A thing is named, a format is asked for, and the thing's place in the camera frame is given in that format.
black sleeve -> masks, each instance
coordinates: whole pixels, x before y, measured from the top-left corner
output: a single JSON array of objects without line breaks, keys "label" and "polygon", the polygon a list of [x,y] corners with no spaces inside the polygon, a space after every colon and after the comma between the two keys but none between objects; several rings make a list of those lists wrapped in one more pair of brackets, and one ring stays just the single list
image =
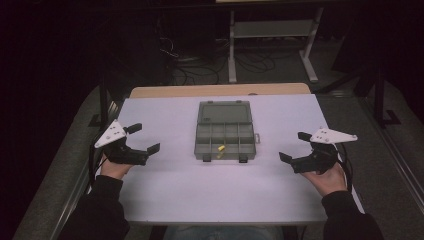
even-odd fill
[{"label": "black sleeve", "polygon": [[130,227],[119,203],[122,183],[97,176],[91,192],[81,197],[58,239],[124,239]]},{"label": "black sleeve", "polygon": [[369,214],[362,214],[348,191],[328,194],[322,199],[328,220],[324,240],[380,240],[383,235]]}]

gray floor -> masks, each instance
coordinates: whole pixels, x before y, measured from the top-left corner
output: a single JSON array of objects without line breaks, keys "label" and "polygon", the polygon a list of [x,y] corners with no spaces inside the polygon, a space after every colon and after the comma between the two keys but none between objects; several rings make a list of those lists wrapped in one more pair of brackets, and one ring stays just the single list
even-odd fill
[{"label": "gray floor", "polygon": [[[302,44],[297,39],[255,40],[239,44],[236,56],[253,67],[241,65],[240,62],[236,64],[238,83],[304,82],[314,90],[343,76],[342,73],[331,71],[341,41],[317,41],[310,59],[319,82],[309,83],[297,53]],[[185,63],[185,66],[193,66],[192,64]],[[205,68],[184,68],[196,74],[188,74],[189,77],[185,78],[183,72],[175,71],[175,83],[180,85],[185,81],[186,84],[214,84],[218,80],[219,84],[228,84],[225,57],[217,59],[213,64],[202,65],[205,66],[219,71],[214,73]],[[358,99],[352,95],[354,86],[355,81],[352,81],[330,94],[317,97],[330,128],[354,133],[359,137],[359,141],[346,144],[346,147],[353,163],[354,186],[361,202],[365,211],[375,217],[385,239],[422,239],[423,212],[398,170],[393,149],[387,147],[387,141],[382,136],[391,137],[417,181],[424,182],[424,150],[421,148],[424,143],[423,125],[409,110],[402,94],[387,84],[385,107],[394,110],[402,124],[388,126],[381,131],[370,117],[371,111],[368,109],[368,103],[373,100],[372,94],[366,99]],[[67,199],[75,192],[79,174],[84,173],[87,146],[97,131],[87,127],[91,116],[98,113],[97,94],[97,90],[93,90],[81,106],[14,239],[50,239],[58,220],[66,217],[61,213],[69,210]],[[78,146],[81,151],[74,154]],[[304,239],[322,239],[322,226],[323,224],[308,226]],[[126,239],[148,239],[150,231],[150,226],[134,224]]]}]

